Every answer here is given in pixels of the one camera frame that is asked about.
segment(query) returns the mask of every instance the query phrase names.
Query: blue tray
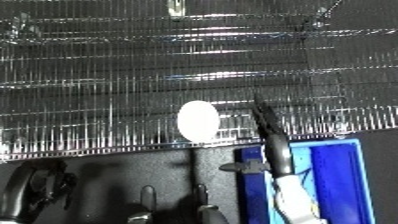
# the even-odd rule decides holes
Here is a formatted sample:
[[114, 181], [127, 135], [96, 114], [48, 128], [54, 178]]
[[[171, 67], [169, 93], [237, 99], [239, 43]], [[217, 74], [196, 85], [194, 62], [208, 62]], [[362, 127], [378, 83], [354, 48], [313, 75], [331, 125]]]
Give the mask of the blue tray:
[[[329, 224], [374, 224], [373, 208], [357, 139], [292, 143], [296, 174]], [[242, 160], [263, 160], [261, 148], [242, 150]], [[248, 224], [285, 223], [275, 210], [272, 178], [244, 175]]]

